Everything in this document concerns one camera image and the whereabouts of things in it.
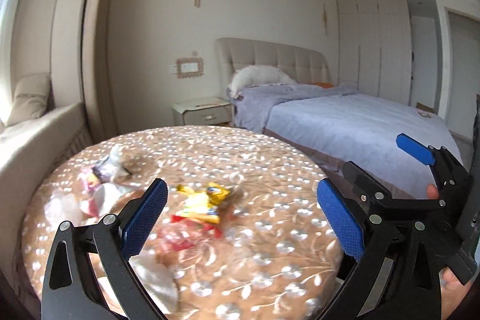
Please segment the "person's right hand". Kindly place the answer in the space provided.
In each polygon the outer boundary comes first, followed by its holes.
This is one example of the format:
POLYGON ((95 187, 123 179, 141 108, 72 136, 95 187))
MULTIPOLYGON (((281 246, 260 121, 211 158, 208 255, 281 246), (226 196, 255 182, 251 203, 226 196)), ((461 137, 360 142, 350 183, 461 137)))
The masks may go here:
POLYGON ((440 273, 440 282, 442 319, 447 319, 465 298, 473 285, 473 280, 463 285, 449 268, 445 268, 440 273))

